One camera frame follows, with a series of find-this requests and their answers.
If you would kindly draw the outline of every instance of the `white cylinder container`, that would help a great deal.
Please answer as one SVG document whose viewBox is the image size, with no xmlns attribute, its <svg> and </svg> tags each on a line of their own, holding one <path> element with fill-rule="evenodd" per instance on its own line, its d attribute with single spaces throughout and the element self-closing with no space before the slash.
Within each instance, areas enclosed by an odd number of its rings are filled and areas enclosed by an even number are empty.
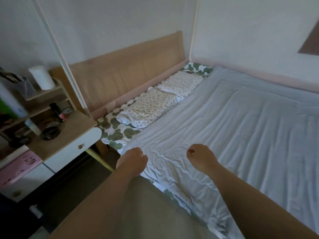
<svg viewBox="0 0 319 239">
<path fill-rule="evenodd" d="M 35 81 L 38 83 L 42 90 L 49 90 L 54 88 L 54 81 L 52 80 L 44 66 L 33 66 L 29 68 L 29 71 L 32 73 Z"/>
</svg>

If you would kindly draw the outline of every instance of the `hand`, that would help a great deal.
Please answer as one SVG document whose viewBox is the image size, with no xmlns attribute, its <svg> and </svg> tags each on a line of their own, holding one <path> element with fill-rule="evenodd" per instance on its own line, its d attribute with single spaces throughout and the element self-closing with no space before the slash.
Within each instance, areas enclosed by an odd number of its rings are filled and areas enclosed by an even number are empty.
<svg viewBox="0 0 319 239">
<path fill-rule="evenodd" d="M 215 154 L 206 145 L 191 145 L 186 156 L 195 169 L 205 174 L 219 165 Z"/>
<path fill-rule="evenodd" d="M 132 148 L 119 158 L 116 169 L 122 170 L 134 178 L 144 171 L 147 161 L 147 155 L 143 155 L 140 148 Z"/>
</svg>

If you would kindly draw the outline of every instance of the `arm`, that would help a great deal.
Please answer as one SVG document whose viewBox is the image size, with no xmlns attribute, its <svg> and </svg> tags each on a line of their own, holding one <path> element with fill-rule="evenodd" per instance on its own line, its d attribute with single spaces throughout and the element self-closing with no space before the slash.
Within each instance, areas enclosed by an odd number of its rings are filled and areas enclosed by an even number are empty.
<svg viewBox="0 0 319 239">
<path fill-rule="evenodd" d="M 124 194 L 147 161 L 140 148 L 127 151 L 116 170 L 62 221 L 50 239 L 112 238 Z"/>
<path fill-rule="evenodd" d="M 319 238 L 286 210 L 220 165 L 207 146 L 193 144 L 187 158 L 214 182 L 246 239 Z"/>
</svg>

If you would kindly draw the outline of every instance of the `forearm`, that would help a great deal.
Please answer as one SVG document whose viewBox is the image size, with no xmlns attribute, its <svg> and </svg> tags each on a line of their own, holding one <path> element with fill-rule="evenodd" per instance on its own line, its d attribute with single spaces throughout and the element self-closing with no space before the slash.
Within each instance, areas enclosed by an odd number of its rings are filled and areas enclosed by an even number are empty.
<svg viewBox="0 0 319 239">
<path fill-rule="evenodd" d="M 115 170 L 70 213 L 50 239 L 111 238 L 130 181 L 125 171 Z"/>
<path fill-rule="evenodd" d="M 318 238 L 286 210 L 223 166 L 212 167 L 208 176 L 246 239 Z"/>
</svg>

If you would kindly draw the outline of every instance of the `drawer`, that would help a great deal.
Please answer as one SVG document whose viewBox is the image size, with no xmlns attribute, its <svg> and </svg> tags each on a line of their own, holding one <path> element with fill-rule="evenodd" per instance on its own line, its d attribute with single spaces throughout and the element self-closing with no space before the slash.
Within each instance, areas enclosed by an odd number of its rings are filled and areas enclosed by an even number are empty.
<svg viewBox="0 0 319 239">
<path fill-rule="evenodd" d="M 82 152 L 84 152 L 87 148 L 97 142 L 101 136 L 101 129 L 94 127 L 77 140 L 63 148 L 60 152 L 44 161 L 44 163 L 56 173 L 77 156 L 79 156 Z"/>
<path fill-rule="evenodd" d="M 54 173 L 43 164 L 19 178 L 18 181 L 1 189 L 1 193 L 18 202 L 52 177 Z"/>
</svg>

